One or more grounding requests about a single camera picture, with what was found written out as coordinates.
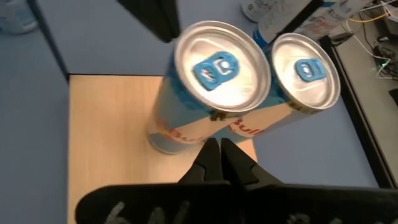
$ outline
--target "gray desk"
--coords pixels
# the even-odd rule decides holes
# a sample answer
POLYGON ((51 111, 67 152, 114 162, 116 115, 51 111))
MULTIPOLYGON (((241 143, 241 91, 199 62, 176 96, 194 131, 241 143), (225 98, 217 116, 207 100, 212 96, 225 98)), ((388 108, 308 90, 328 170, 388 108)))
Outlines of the gray desk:
MULTIPOLYGON (((250 32, 254 24, 242 16, 237 0, 226 1, 206 0, 212 2, 206 9, 205 3, 181 0, 183 27, 217 19, 250 32)), ((114 1, 39 2, 69 71, 164 71, 172 44, 156 40, 114 1), (149 55, 148 48, 158 54, 149 55)), ((65 223, 66 83, 39 32, 0 36, 0 49, 2 222, 65 223)), ((377 187, 342 101, 254 143, 260 165, 284 182, 377 187), (307 133, 311 141, 305 140, 307 133)))
MULTIPOLYGON (((365 42, 361 24, 353 22, 349 26, 352 30, 360 31, 356 36, 370 51, 370 47, 365 42)), ((370 22, 365 26, 367 39, 374 45, 377 37, 382 35, 378 29, 378 23, 370 22)), ((382 43, 381 47, 398 52, 398 45, 392 42, 382 43)), ((376 78, 378 68, 374 63, 374 58, 366 53, 354 38, 343 43, 338 51, 381 153, 395 182, 398 183, 398 107, 388 93, 389 90, 397 88, 398 83, 394 80, 376 78)))

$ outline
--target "blue and white can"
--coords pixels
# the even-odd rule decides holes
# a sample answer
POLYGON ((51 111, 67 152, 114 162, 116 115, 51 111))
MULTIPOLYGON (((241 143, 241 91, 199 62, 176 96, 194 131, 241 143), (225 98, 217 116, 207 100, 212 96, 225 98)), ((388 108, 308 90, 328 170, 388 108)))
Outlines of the blue and white can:
POLYGON ((22 34, 37 27, 26 0, 0 0, 0 31, 22 34))
POLYGON ((266 98, 268 62, 257 44, 229 24, 188 27, 170 58, 147 129, 149 142, 175 154, 198 147, 266 98))
POLYGON ((340 95, 340 79, 327 53, 300 34, 284 34, 267 48, 271 89, 258 108, 213 137, 238 143, 331 108, 340 95))

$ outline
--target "aluminum can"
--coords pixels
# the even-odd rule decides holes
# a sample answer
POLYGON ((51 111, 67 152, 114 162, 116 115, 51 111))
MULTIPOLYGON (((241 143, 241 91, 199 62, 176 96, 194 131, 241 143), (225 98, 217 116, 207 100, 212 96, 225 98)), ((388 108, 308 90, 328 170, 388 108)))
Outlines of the aluminum can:
POLYGON ((149 142, 175 154, 256 108, 271 86, 269 64, 243 31, 203 21, 179 37, 149 119, 149 142))
POLYGON ((253 39, 260 48, 263 49, 271 43, 312 1, 313 0, 276 1, 276 4, 272 9, 259 21, 257 28, 253 31, 253 39))
POLYGON ((284 34, 266 55, 272 74, 268 97, 213 137, 241 142, 327 110, 337 102, 337 70, 327 53, 308 37, 284 34))
POLYGON ((241 0, 244 15, 254 22, 268 13, 276 5, 276 0, 241 0))
POLYGON ((0 31, 22 34, 36 27, 37 21, 26 0, 0 0, 0 31))

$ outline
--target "wooden tabletop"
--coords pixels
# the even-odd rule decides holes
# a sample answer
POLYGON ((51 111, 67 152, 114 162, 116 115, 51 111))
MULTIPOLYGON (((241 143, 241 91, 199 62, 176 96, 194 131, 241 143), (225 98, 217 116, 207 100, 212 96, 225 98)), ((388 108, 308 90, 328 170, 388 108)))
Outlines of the wooden tabletop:
MULTIPOLYGON (((68 223, 85 194, 105 185, 176 182, 200 149, 166 155, 147 142, 145 126, 162 77, 72 75, 68 223)), ((251 140, 238 146, 257 160, 251 140)))

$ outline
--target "white cable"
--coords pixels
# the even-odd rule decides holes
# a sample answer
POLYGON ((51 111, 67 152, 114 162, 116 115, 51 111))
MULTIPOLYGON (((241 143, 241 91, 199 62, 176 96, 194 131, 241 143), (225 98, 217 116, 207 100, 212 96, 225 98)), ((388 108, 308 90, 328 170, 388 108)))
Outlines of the white cable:
POLYGON ((389 2, 381 1, 382 2, 381 4, 378 4, 376 6, 367 7, 366 9, 362 9, 362 10, 359 10, 359 11, 363 12, 363 11, 366 11, 366 10, 369 10, 369 9, 374 9, 374 8, 377 8, 377 7, 380 7, 380 6, 384 6, 385 4, 389 4, 389 3, 392 3, 392 2, 395 2, 395 1, 398 1, 398 0, 392 0, 392 1, 389 1, 389 2))
MULTIPOLYGON (((348 30, 351 31, 351 32, 353 32, 353 31, 351 30, 351 27, 348 25, 348 20, 346 20, 346 25, 347 25, 348 30)), ((356 35, 354 34, 354 32, 353 32, 353 36, 354 36, 354 38, 356 39, 356 41, 358 41, 358 43, 362 46, 363 49, 365 49, 365 51, 366 51, 369 55, 372 55, 373 57, 378 58, 378 59, 387 60, 387 62, 377 71, 375 78, 380 78, 380 79, 392 79, 392 78, 387 78, 387 77, 377 77, 377 76, 380 74, 380 72, 383 70, 383 68, 386 67, 386 66, 388 65, 388 63, 390 63, 391 59, 390 59, 390 58, 385 58, 385 57, 379 57, 379 56, 376 56, 376 55, 372 54, 370 51, 367 50, 367 48, 362 44, 362 42, 356 37, 356 35)))

